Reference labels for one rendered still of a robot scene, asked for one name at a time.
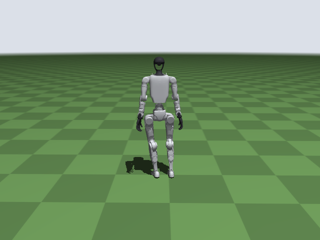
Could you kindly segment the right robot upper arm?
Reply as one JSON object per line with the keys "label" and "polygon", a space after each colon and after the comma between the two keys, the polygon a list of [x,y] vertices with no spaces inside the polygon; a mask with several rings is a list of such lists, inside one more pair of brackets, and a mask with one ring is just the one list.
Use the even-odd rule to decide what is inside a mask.
{"label": "right robot upper arm", "polygon": [[172,91],[171,98],[172,100],[178,100],[177,80],[173,76],[168,76],[168,77],[169,77],[169,82],[171,83],[171,91]]}

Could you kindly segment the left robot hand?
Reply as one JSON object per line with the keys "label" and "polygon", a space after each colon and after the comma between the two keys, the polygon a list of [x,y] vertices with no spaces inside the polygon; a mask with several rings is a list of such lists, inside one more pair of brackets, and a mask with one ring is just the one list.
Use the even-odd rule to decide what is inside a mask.
{"label": "left robot hand", "polygon": [[142,131],[141,128],[140,128],[140,126],[143,127],[142,124],[141,124],[141,121],[142,121],[143,117],[141,117],[141,116],[142,116],[142,114],[139,113],[139,114],[138,114],[138,117],[137,117],[138,120],[137,120],[137,122],[136,122],[136,129],[137,129],[138,131],[140,131],[140,132]]}

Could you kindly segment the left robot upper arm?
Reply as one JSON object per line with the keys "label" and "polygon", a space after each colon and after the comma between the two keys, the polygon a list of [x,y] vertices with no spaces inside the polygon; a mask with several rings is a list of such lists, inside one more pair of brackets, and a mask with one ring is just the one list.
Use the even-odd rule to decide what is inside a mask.
{"label": "left robot upper arm", "polygon": [[147,83],[150,82],[150,76],[146,76],[142,79],[142,82],[141,82],[141,101],[146,101],[147,100],[147,89],[148,89],[148,86],[147,86]]}

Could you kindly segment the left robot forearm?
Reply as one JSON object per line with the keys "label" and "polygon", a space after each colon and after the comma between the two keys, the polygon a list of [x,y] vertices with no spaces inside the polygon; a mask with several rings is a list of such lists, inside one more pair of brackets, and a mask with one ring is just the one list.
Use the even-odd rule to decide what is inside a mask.
{"label": "left robot forearm", "polygon": [[144,111],[145,111],[145,102],[141,101],[141,95],[140,95],[140,99],[139,99],[139,110],[138,110],[138,114],[141,113],[141,118],[144,117]]}

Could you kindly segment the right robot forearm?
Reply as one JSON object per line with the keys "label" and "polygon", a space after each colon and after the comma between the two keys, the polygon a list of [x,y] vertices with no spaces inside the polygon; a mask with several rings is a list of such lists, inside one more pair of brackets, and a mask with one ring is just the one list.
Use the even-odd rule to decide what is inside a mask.
{"label": "right robot forearm", "polygon": [[176,114],[176,116],[178,116],[177,115],[177,113],[180,113],[180,114],[182,114],[181,113],[181,108],[180,108],[180,99],[179,99],[179,95],[177,94],[177,97],[178,97],[178,100],[175,100],[174,102],[173,102],[173,104],[174,104],[174,108],[175,108],[175,114]]}

